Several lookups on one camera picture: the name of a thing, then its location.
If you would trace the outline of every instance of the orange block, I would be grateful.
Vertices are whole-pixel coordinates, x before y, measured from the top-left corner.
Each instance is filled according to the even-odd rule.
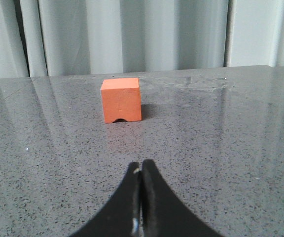
[[[117,119],[141,121],[141,95],[138,78],[106,79],[101,87],[105,123]]]

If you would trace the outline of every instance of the gray countertop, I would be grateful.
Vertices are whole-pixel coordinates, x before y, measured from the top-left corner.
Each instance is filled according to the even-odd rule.
[[[141,122],[103,122],[119,77]],[[284,67],[0,79],[0,237],[68,236],[146,158],[219,233],[284,236]]]

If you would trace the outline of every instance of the curtain fold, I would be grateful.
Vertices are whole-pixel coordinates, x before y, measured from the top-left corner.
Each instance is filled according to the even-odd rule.
[[[246,65],[284,66],[284,0],[0,0],[0,78]]]

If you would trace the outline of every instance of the speckled granite surface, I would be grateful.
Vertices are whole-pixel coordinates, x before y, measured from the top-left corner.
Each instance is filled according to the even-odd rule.
[[[143,121],[103,123],[113,77]],[[68,236],[145,158],[221,234],[284,236],[284,67],[0,79],[0,237]]]

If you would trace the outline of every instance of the white curtain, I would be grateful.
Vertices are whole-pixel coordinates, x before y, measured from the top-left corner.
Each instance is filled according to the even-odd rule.
[[[284,0],[0,0],[0,78],[284,66]]]

